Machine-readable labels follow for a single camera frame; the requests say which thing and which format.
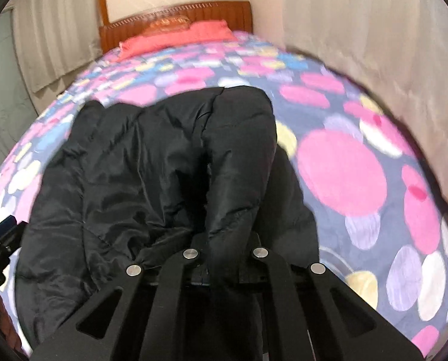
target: jacket sleeve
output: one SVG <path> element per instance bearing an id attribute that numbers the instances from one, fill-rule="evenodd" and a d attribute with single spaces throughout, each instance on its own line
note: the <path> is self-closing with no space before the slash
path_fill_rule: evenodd
<path id="1" fill-rule="evenodd" d="M 203 138 L 210 164 L 209 273 L 232 281 L 265 195 L 276 150 L 269 98 L 248 86 L 226 89 L 214 100 Z"/>

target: tiled wall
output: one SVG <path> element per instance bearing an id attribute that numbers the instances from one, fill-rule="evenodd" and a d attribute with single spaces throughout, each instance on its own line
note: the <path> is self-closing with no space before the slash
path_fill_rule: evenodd
<path id="1" fill-rule="evenodd" d="M 8 10 L 0 15 L 0 165 L 36 117 L 17 65 Z"/>

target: wooden headboard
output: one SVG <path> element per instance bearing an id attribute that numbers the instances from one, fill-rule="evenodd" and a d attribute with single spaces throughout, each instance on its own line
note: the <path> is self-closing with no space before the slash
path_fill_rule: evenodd
<path id="1" fill-rule="evenodd" d="M 225 20 L 233 31 L 252 32 L 252 12 L 249 1 L 205 1 L 170 5 L 150 9 L 123 19 L 110 22 L 107 0 L 98 0 L 102 26 L 99 27 L 102 51 L 107 53 L 116 48 L 119 42 L 139 35 L 158 17 L 176 14 L 186 15 L 191 22 L 198 20 Z"/>

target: black jacket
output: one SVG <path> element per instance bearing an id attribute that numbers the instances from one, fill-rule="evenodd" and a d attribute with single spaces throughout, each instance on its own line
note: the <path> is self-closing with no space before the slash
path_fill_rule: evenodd
<path id="1" fill-rule="evenodd" d="M 158 267 L 206 232 L 213 321 L 225 349 L 199 351 L 259 359 L 254 299 L 233 289 L 253 227 L 290 263 L 318 260 L 314 216 L 277 146 L 263 91 L 207 88 L 146 108 L 90 101 L 45 170 L 23 237 L 23 331 L 38 345 L 129 264 Z"/>

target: pink polka dot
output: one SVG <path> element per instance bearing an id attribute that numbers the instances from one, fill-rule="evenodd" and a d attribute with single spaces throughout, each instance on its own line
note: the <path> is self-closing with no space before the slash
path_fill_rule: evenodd
<path id="1" fill-rule="evenodd" d="M 133 104 L 135 106 L 146 106 L 152 103 L 156 98 L 157 88 L 150 84 L 144 84 L 135 88 L 128 89 L 120 93 L 117 98 L 123 103 Z"/>
<path id="2" fill-rule="evenodd" d="M 422 178 L 419 172 L 410 165 L 403 166 L 401 177 L 403 178 L 404 184 L 407 188 L 410 186 L 417 186 L 422 190 L 427 190 L 426 181 Z"/>
<path id="3" fill-rule="evenodd" d="M 412 339 L 412 343 L 416 345 L 422 355 L 426 357 L 438 339 L 439 331 L 437 328 L 434 326 L 427 326 L 417 333 Z"/>
<path id="4" fill-rule="evenodd" d="M 199 57 L 200 60 L 220 60 L 225 58 L 225 53 L 211 53 L 211 54 L 203 54 Z"/>
<path id="5" fill-rule="evenodd" d="M 319 73 L 303 73 L 301 80 L 307 86 L 337 94 L 345 93 L 344 85 L 332 76 L 323 76 Z"/>
<path id="6" fill-rule="evenodd" d="M 9 181 L 11 180 L 13 173 L 15 171 L 15 163 L 13 162 L 13 158 L 15 158 L 14 156 L 12 157 L 12 161 L 7 162 L 1 172 L 0 175 L 0 194 L 3 191 L 4 188 L 7 187 L 7 184 L 9 183 Z"/>
<path id="7" fill-rule="evenodd" d="M 258 74 L 259 76 L 265 76 L 275 72 L 274 69 L 261 66 L 261 65 L 241 65 L 239 69 L 245 73 Z"/>
<path id="8" fill-rule="evenodd" d="M 288 101 L 321 107 L 323 109 L 329 108 L 331 105 L 320 92 L 313 91 L 300 85 L 283 85 L 280 89 L 281 95 Z"/>
<path id="9" fill-rule="evenodd" d="M 414 198 L 421 202 L 425 201 L 428 197 L 427 192 L 418 186 L 410 186 L 409 191 L 414 196 Z"/>
<path id="10" fill-rule="evenodd" d="M 206 52 L 211 51 L 225 51 L 225 45 L 219 42 L 207 42 L 206 43 Z"/>
<path id="11" fill-rule="evenodd" d="M 376 126 L 381 130 L 382 134 L 403 153 L 410 157 L 415 157 L 415 153 L 406 139 L 403 137 L 399 129 L 384 115 L 378 115 L 373 111 L 362 107 L 360 102 L 349 101 L 344 104 L 344 111 L 354 115 L 356 118 L 362 119 L 371 126 Z"/>
<path id="12" fill-rule="evenodd" d="M 102 85 L 107 79 L 103 76 L 98 76 L 91 80 L 90 84 L 87 86 L 87 90 L 97 89 L 98 86 Z"/>
<path id="13" fill-rule="evenodd" d="M 52 116 L 53 118 L 58 119 L 59 121 L 67 116 L 67 114 L 75 107 L 75 104 L 73 103 L 67 103 L 66 105 L 59 108 L 55 114 Z"/>
<path id="14" fill-rule="evenodd" d="M 427 193 L 425 181 L 415 169 L 405 165 L 401 175 L 407 186 L 404 194 L 406 225 L 416 248 L 423 254 L 432 254 L 441 238 L 436 205 Z"/>
<path id="15" fill-rule="evenodd" d="M 174 60 L 174 61 L 182 61 L 182 60 L 187 60 L 188 58 L 192 58 L 195 57 L 196 55 L 198 55 L 199 53 L 196 51 L 192 51 L 192 52 L 188 52 L 188 53 L 178 53 L 178 54 L 172 54 L 170 57 Z"/>
<path id="16" fill-rule="evenodd" d="M 297 159 L 311 192 L 342 215 L 376 213 L 386 200 L 381 165 L 365 145 L 346 133 L 312 131 L 301 141 Z"/>
<path id="17" fill-rule="evenodd" d="M 208 67 L 182 69 L 180 71 L 175 71 L 174 73 L 179 76 L 180 80 L 185 80 L 187 78 L 205 80 L 206 78 L 213 77 L 215 74 L 214 71 Z"/>
<path id="18" fill-rule="evenodd" d="M 242 61 L 244 61 L 246 64 L 249 65 L 260 65 L 262 64 L 262 62 L 276 61 L 276 59 L 273 57 L 251 56 L 251 57 L 242 57 Z"/>
<path id="19" fill-rule="evenodd" d="M 17 209 L 15 210 L 15 218 L 17 221 L 28 222 L 30 218 L 30 212 L 32 211 L 33 202 L 40 191 L 40 183 L 42 182 L 42 175 L 37 175 L 31 184 L 23 191 L 20 196 Z"/>
<path id="20" fill-rule="evenodd" d="M 202 80 L 189 81 L 184 83 L 171 84 L 165 89 L 167 95 L 175 95 L 181 92 L 193 91 L 206 87 L 206 82 Z"/>
<path id="21" fill-rule="evenodd" d="M 49 104 L 49 106 L 47 107 L 47 110 L 54 107 L 58 102 L 59 102 L 59 99 L 55 99 L 52 103 Z"/>

